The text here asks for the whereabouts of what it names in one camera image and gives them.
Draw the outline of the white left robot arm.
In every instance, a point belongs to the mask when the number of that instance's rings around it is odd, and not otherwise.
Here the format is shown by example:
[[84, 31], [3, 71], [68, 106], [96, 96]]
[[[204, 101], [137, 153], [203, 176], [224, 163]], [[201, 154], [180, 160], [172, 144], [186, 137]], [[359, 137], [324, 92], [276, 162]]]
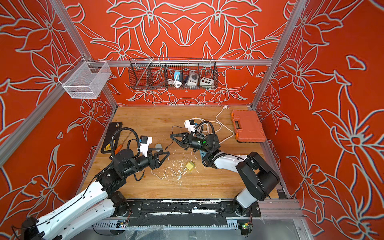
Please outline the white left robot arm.
[[71, 200], [40, 217], [27, 218], [21, 226], [20, 240], [69, 240], [100, 220], [113, 215], [130, 214], [127, 199], [119, 192], [129, 176], [145, 168], [159, 168], [170, 152], [150, 149], [144, 156], [131, 149], [112, 153], [112, 160], [96, 176], [95, 181]]

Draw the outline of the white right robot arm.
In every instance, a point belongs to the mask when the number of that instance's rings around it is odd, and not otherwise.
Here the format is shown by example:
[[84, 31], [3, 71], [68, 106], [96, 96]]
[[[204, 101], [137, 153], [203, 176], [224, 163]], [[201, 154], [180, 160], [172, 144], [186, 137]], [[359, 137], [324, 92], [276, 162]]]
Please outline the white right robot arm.
[[258, 154], [232, 155], [220, 150], [216, 134], [205, 137], [193, 133], [172, 134], [170, 138], [185, 150], [193, 149], [206, 153], [202, 164], [207, 168], [228, 170], [239, 174], [245, 188], [234, 198], [234, 205], [240, 210], [247, 209], [257, 201], [264, 201], [280, 183], [278, 174]]

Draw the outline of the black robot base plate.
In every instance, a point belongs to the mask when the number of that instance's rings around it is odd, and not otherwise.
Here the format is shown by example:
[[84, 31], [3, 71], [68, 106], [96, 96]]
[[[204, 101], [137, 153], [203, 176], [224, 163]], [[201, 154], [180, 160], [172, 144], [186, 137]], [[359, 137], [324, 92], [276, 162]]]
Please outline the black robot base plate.
[[237, 212], [227, 199], [135, 199], [129, 200], [131, 211], [122, 217], [106, 218], [99, 227], [123, 230], [161, 226], [169, 229], [238, 229], [261, 216], [258, 203]]

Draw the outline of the blue usb charger hub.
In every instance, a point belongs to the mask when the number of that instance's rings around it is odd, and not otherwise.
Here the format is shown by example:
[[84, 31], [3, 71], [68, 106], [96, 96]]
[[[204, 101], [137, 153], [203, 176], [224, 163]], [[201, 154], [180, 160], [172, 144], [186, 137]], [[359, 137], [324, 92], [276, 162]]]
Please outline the blue usb charger hub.
[[201, 158], [203, 159], [207, 155], [207, 152], [200, 151], [200, 155], [201, 155]]

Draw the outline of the white bluetooth headset case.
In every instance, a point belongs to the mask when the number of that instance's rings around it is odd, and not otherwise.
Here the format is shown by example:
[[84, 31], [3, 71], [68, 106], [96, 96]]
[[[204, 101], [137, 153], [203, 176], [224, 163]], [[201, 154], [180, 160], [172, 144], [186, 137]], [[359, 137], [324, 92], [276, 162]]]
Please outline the white bluetooth headset case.
[[155, 151], [160, 152], [160, 151], [162, 151], [162, 150], [163, 150], [162, 145], [161, 145], [161, 144], [156, 144], [156, 146], [155, 146]]

